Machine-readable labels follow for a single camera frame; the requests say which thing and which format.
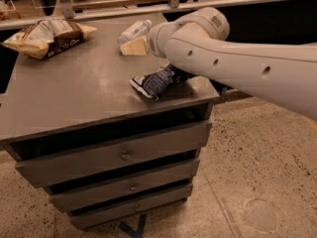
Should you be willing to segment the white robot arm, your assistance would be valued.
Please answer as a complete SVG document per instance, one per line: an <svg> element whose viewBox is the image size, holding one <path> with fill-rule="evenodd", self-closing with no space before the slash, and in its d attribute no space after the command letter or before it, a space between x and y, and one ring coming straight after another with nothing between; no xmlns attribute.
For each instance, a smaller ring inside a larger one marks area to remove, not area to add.
<svg viewBox="0 0 317 238"><path fill-rule="evenodd" d="M226 17L212 7L152 27L147 47L168 66L130 84L156 99L184 71L317 119L316 45L233 43L229 33Z"/></svg>

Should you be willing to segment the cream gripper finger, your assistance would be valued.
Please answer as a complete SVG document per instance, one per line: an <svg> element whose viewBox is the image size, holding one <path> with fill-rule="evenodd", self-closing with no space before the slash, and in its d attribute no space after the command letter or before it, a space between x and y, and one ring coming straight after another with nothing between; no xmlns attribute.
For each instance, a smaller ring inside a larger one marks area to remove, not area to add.
<svg viewBox="0 0 317 238"><path fill-rule="evenodd" d="M145 56L149 49L147 46L147 37L141 36L131 40L120 47L124 56Z"/></svg>

